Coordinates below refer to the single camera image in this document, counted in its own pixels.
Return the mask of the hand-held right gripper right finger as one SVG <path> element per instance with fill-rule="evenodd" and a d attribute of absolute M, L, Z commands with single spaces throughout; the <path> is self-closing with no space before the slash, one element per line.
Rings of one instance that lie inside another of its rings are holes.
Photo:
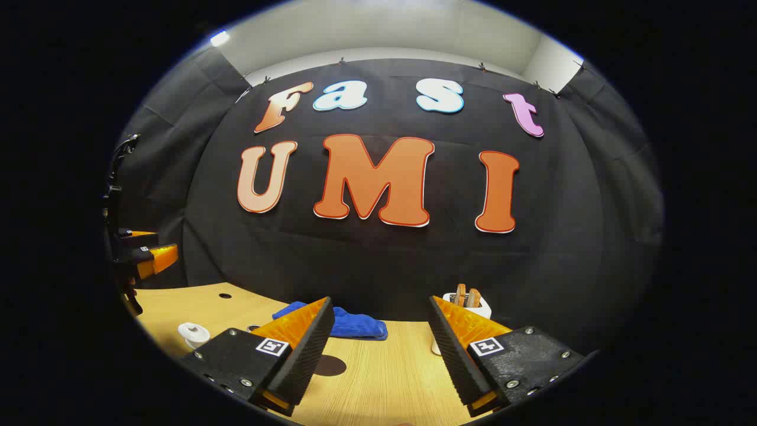
<path fill-rule="evenodd" d="M 510 329 L 437 296 L 428 302 L 432 335 L 471 417 L 519 407 L 586 363 L 538 327 Z"/>

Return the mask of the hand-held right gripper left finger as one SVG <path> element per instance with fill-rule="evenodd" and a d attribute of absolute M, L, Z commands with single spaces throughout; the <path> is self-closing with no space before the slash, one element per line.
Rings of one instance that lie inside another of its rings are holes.
<path fill-rule="evenodd" d="M 254 331 L 230 327 L 179 359 L 247 404 L 290 416 L 305 396 L 335 323 L 324 297 Z"/>

